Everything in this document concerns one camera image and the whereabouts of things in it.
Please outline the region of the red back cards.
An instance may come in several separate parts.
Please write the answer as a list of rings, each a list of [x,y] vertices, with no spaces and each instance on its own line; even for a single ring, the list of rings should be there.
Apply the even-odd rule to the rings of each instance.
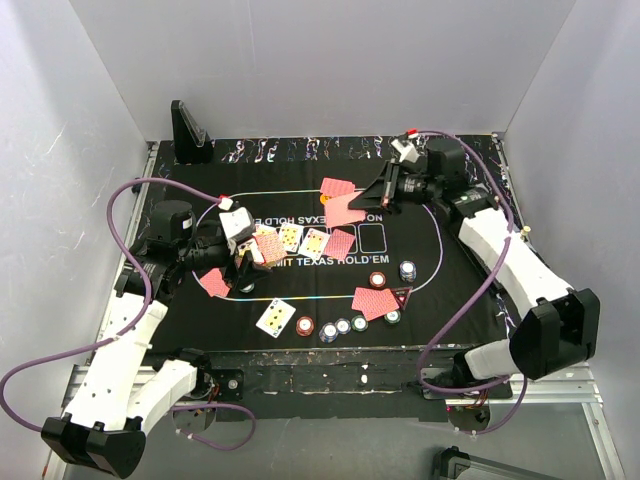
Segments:
[[[399,304],[388,288],[375,290],[357,287],[354,292],[351,308],[361,312],[367,321],[383,317],[399,309]]]
[[[210,297],[226,298],[230,291],[219,268],[214,268],[203,275],[199,283]]]

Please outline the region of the red playing card box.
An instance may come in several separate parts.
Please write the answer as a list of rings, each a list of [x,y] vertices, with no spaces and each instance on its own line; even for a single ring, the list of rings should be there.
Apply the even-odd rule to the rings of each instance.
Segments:
[[[248,254],[251,254],[256,264],[265,267],[273,267],[287,256],[284,245],[275,232],[254,235],[238,246],[240,258]]]

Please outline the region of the red back board card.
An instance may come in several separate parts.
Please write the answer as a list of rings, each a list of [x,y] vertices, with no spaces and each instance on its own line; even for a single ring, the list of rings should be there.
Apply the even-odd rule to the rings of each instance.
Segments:
[[[329,236],[324,254],[332,259],[344,261],[354,242],[355,236],[353,234],[340,229],[334,229]]]
[[[366,218],[365,210],[349,208],[349,203],[359,195],[359,192],[353,192],[329,199],[324,205],[326,226],[335,228],[364,221]]]

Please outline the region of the seven of diamonds card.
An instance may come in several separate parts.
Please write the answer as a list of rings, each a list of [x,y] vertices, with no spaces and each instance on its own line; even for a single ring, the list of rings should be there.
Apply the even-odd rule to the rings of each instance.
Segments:
[[[288,253],[296,253],[301,244],[304,228],[295,223],[285,222],[280,225],[279,239]]]

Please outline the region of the three of spades card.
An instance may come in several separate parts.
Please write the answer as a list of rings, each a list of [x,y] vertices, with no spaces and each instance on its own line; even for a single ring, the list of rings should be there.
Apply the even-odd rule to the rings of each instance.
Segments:
[[[295,307],[282,299],[274,298],[256,322],[256,327],[272,338],[278,338],[295,311]]]

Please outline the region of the red poker chip stack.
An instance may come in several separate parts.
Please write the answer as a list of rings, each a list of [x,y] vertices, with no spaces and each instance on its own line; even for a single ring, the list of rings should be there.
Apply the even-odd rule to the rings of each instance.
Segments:
[[[302,316],[296,321],[296,333],[301,337],[310,336],[315,329],[315,323],[312,318]]]

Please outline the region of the blue chips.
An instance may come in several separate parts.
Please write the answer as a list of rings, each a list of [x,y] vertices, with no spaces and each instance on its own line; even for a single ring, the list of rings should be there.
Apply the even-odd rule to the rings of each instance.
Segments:
[[[413,283],[417,278],[417,268],[412,261],[403,261],[399,265],[399,275],[403,282]]]

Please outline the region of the red chips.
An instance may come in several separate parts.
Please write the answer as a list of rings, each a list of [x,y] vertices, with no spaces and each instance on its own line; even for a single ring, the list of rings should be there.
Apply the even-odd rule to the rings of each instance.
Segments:
[[[386,276],[382,272],[375,271],[369,276],[369,285],[374,289],[384,288],[386,283]]]

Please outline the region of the blue poker chip stack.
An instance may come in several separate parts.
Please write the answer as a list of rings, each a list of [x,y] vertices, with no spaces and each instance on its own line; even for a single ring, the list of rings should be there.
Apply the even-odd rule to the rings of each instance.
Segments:
[[[339,332],[334,323],[324,324],[319,331],[319,339],[323,343],[332,343],[339,336]]]

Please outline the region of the red triangular acrylic marker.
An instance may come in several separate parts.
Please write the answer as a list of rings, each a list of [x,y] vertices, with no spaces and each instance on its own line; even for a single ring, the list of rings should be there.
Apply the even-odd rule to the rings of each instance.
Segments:
[[[399,287],[399,288],[393,288],[391,292],[394,295],[394,298],[399,308],[401,310],[404,310],[411,296],[412,289],[410,287]]]

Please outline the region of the blue chip aside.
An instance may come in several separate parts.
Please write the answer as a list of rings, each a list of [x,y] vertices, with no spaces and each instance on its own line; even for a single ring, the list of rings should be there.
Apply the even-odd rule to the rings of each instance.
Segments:
[[[336,330],[341,335],[346,335],[351,331],[351,322],[348,319],[340,318],[335,322]]]

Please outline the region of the green poker chip stack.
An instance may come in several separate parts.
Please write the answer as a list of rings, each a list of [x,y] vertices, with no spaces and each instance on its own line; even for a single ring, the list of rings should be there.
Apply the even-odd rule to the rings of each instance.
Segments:
[[[351,319],[351,329],[356,332],[364,332],[368,329],[368,321],[362,315],[356,315]]]

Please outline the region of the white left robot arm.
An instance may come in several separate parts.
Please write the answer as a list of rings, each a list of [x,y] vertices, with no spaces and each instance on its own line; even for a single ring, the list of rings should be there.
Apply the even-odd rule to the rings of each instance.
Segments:
[[[156,206],[148,232],[131,245],[132,258],[116,281],[104,332],[108,345],[93,355],[63,414],[42,428],[42,439],[62,460],[125,479],[139,464],[152,428],[181,399],[203,409],[214,399],[240,399],[243,374],[215,369],[207,354],[190,348],[170,353],[141,388],[134,384],[187,274],[218,273],[231,291],[268,274],[256,255],[238,251],[255,231],[251,214],[229,198],[217,217],[202,223],[185,201]]]

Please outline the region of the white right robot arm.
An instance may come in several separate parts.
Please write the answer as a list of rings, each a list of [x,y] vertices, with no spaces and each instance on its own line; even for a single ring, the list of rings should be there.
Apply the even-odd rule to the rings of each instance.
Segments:
[[[515,228],[515,216],[492,177],[470,180],[468,160],[479,155],[461,139],[429,132],[424,152],[407,132],[392,141],[398,155],[348,207],[398,213],[404,203],[437,204],[457,226],[458,240],[487,270],[486,279],[441,328],[447,333],[492,285],[502,287],[521,322],[507,339],[455,355],[449,373],[422,386],[438,394],[475,397],[520,374],[538,380],[591,359],[596,353],[601,304],[590,289],[577,290],[556,275]]]

